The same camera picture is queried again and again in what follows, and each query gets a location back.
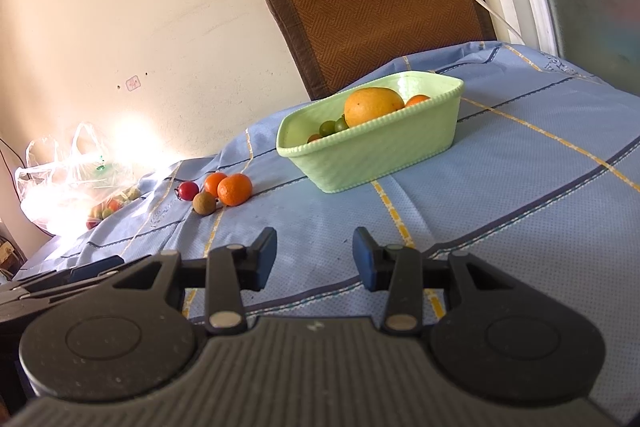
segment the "plastic bag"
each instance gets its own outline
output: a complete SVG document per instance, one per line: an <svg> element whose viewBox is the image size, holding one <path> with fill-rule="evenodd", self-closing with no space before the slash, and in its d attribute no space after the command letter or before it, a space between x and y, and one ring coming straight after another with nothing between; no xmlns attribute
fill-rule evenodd
<svg viewBox="0 0 640 427"><path fill-rule="evenodd" d="M90 138L90 151L78 147L82 131ZM31 154L36 145L50 149L50 163L37 164ZM78 236L140 195L132 187L132 166L116 161L89 123L78 125L68 154L47 137L29 144L26 159L27 168L15 171L20 207L30 221L54 235Z"/></svg>

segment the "ribbed gray panel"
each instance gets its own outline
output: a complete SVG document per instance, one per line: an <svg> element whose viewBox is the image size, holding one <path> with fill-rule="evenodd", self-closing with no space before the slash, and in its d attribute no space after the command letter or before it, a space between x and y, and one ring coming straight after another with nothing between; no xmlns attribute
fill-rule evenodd
<svg viewBox="0 0 640 427"><path fill-rule="evenodd" d="M263 317L209 341L167 387L112 405L43 398L9 427L613 427L586 400L515 409L442 378L420 345L368 318Z"/></svg>

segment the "wall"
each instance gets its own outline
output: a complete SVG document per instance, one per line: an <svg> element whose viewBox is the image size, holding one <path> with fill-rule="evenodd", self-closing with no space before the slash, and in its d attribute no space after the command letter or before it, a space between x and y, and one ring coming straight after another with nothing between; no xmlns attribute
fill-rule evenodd
<svg viewBox="0 0 640 427"><path fill-rule="evenodd" d="M88 120L139 174L307 100L264 0L0 0L0 96L17 150Z"/></svg>

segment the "plastic basket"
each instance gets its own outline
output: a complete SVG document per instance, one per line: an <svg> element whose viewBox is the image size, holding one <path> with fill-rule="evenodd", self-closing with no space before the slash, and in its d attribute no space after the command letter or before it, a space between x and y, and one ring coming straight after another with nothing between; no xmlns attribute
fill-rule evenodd
<svg viewBox="0 0 640 427"><path fill-rule="evenodd" d="M323 121L340 118L344 101L363 87L389 87L405 102L415 94L426 94L431 100L306 143ZM390 74L286 116L278 129L276 149L323 192L347 190L447 150L456 131L463 89L462 80L442 74Z"/></svg>

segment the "orange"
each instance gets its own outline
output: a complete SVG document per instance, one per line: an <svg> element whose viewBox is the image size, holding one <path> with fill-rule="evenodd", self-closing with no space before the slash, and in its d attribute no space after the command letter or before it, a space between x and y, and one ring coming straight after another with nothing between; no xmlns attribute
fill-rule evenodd
<svg viewBox="0 0 640 427"><path fill-rule="evenodd" d="M238 206L251 197L251 180L244 174L231 174L218 184L218 198L228 206Z"/></svg>
<svg viewBox="0 0 640 427"><path fill-rule="evenodd" d="M214 172L207 176L207 179L204 180L204 185L202 186L205 192L208 192L213 197L218 197L218 185L220 182L226 178L226 174L224 172Z"/></svg>
<svg viewBox="0 0 640 427"><path fill-rule="evenodd" d="M355 127L404 107L398 93L388 87L364 87L352 92L344 102L344 119Z"/></svg>
<svg viewBox="0 0 640 427"><path fill-rule="evenodd" d="M409 100L406 101L404 107L409 107L410 105L415 105L416 103L425 102L426 100L431 100L431 97L425 94L414 94Z"/></svg>

